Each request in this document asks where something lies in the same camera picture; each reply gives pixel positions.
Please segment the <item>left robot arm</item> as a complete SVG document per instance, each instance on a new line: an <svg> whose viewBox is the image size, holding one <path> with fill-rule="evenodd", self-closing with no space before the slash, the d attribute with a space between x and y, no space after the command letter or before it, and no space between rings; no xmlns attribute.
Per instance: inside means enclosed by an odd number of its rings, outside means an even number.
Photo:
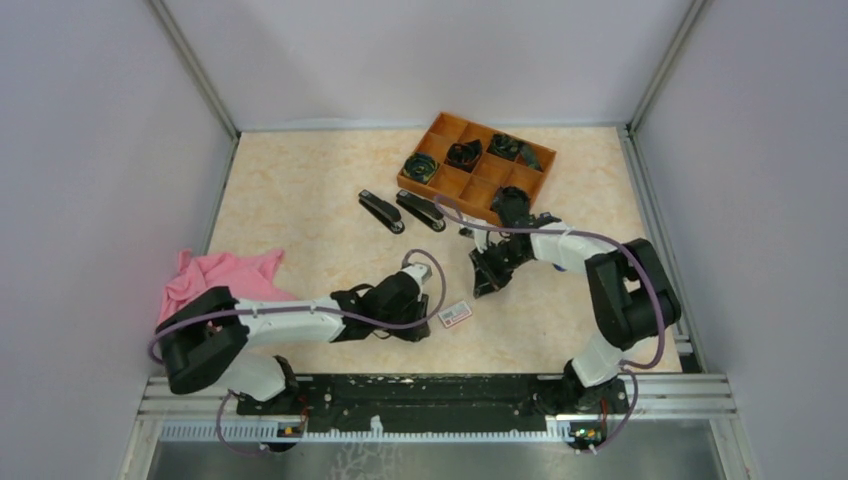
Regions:
<svg viewBox="0 0 848 480"><path fill-rule="evenodd" d="M300 399L294 373L284 358L257 348L359 341L377 330L418 341L427 335L423 287L431 276L429 266L411 263L375 286L311 301L238 299L226 286L212 287L162 322L152 346L172 394L219 386L285 414Z"/></svg>

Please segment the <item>black stapler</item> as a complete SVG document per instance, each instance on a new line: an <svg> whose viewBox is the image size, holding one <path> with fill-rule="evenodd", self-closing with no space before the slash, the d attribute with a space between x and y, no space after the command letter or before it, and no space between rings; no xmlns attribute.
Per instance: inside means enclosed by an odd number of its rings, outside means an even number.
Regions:
<svg viewBox="0 0 848 480"><path fill-rule="evenodd" d="M443 232L446 229L444 215L432 201L404 189L398 191L395 201L398 206L402 207L432 231Z"/></svg>
<svg viewBox="0 0 848 480"><path fill-rule="evenodd" d="M391 233L399 235L405 231L402 216L399 210L391 203L366 189L359 192L358 202Z"/></svg>

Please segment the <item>red white staple box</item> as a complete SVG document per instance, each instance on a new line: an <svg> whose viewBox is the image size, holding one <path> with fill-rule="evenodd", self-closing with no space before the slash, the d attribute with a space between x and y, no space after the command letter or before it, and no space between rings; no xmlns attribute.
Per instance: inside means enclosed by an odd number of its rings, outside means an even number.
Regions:
<svg viewBox="0 0 848 480"><path fill-rule="evenodd" d="M471 305L466 300L461 300L440 311L437 318L445 329L450 329L471 318L472 315Z"/></svg>

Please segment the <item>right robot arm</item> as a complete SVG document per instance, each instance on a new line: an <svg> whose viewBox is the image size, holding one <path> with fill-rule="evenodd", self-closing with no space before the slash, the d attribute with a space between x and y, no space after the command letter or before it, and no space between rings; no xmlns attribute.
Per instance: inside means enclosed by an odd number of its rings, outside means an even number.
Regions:
<svg viewBox="0 0 848 480"><path fill-rule="evenodd" d="M518 187L500 189L492 202L497 225L465 223L481 297L504 289L514 272L536 261L579 273L588 282L596 331L563 372L563 398L576 412L590 411L622 366L651 369L663 357L666 330L682 315L654 246L644 238L627 243L579 230L551 214L534 215Z"/></svg>

